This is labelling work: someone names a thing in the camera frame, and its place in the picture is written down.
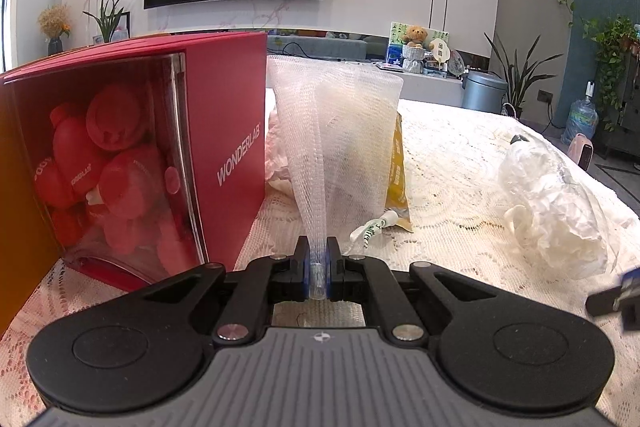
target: teddy bear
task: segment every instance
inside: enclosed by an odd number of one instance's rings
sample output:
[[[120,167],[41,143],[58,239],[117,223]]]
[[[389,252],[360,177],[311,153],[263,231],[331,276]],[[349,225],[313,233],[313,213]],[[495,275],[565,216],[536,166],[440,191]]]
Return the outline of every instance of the teddy bear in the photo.
[[[409,26],[402,40],[412,48],[421,48],[424,39],[427,38],[427,30],[422,26]]]

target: foaming net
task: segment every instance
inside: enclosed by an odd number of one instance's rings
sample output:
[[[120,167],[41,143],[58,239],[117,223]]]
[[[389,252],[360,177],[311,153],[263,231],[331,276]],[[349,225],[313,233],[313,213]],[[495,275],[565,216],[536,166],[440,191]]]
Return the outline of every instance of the foaming net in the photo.
[[[402,80],[372,66],[269,57],[291,184],[311,250],[309,295],[326,295],[326,237],[341,245],[384,212]]]

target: trash can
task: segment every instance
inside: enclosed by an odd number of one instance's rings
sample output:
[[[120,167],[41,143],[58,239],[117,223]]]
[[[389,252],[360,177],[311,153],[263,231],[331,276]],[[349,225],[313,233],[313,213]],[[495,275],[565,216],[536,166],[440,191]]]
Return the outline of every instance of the trash can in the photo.
[[[500,114],[502,99],[507,92],[507,83],[493,73],[469,71],[462,78],[462,107],[476,111]]]

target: floor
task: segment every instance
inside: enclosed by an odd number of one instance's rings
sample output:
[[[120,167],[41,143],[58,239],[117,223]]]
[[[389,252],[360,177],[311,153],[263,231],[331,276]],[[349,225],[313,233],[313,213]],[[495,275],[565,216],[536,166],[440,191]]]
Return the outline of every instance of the floor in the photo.
[[[541,132],[543,125],[523,122],[533,130]],[[561,129],[550,127],[543,136],[563,152],[567,146],[562,144]],[[623,153],[611,152],[607,158],[594,155],[587,172],[600,183],[613,190],[623,203],[640,216],[640,170],[634,167],[634,163],[640,163],[640,158]]]

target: yellow snack bag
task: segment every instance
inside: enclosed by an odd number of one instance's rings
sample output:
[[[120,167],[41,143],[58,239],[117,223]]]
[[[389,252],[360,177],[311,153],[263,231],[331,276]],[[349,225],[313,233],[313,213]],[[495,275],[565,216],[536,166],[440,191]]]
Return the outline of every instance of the yellow snack bag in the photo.
[[[391,152],[391,168],[389,169],[389,186],[386,190],[385,210],[393,210],[398,214],[398,227],[413,232],[409,216],[409,203],[406,200],[404,183],[404,151],[402,150],[402,117],[396,115],[394,130],[394,148]]]

